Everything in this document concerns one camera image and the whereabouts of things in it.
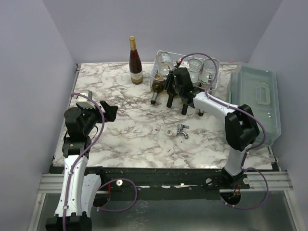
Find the red wine bottle gold cap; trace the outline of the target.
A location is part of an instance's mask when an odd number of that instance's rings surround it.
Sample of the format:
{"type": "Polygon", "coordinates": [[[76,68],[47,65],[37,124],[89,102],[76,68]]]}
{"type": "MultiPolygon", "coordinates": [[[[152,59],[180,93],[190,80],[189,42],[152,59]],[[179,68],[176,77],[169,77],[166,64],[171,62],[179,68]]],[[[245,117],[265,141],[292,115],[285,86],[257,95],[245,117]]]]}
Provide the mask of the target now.
{"type": "Polygon", "coordinates": [[[133,84],[141,84],[143,81],[142,64],[136,48],[136,40],[134,36],[129,37],[130,56],[129,56],[129,71],[130,78],[133,84]]]}

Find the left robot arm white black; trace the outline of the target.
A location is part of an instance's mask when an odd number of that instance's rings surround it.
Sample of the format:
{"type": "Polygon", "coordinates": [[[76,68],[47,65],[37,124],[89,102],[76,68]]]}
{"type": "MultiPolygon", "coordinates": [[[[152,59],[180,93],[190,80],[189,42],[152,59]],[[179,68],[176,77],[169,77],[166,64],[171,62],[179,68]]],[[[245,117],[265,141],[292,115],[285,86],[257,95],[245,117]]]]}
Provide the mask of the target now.
{"type": "Polygon", "coordinates": [[[90,211],[97,190],[107,183],[103,167],[88,167],[90,132],[96,124],[113,122],[117,106],[100,101],[100,107],[77,103],[64,113],[67,134],[64,136],[64,179],[54,216],[46,220],[48,231],[90,231],[90,211]]]}

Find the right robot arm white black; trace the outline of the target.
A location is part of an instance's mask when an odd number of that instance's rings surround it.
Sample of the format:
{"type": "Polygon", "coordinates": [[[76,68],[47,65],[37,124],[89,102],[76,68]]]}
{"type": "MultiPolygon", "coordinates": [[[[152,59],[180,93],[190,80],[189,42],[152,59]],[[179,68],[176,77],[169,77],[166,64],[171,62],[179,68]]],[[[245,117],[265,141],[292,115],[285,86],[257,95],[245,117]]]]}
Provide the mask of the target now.
{"type": "Polygon", "coordinates": [[[248,150],[252,149],[260,131],[257,119],[252,109],[226,103],[192,84],[188,69],[185,67],[169,71],[164,81],[164,89],[168,94],[167,107],[170,108],[174,97],[183,102],[182,112],[185,114],[188,107],[210,113],[221,120],[225,126],[225,139],[230,146],[227,163],[221,177],[222,185],[228,189],[239,183],[238,175],[243,172],[244,160],[248,150]]]}

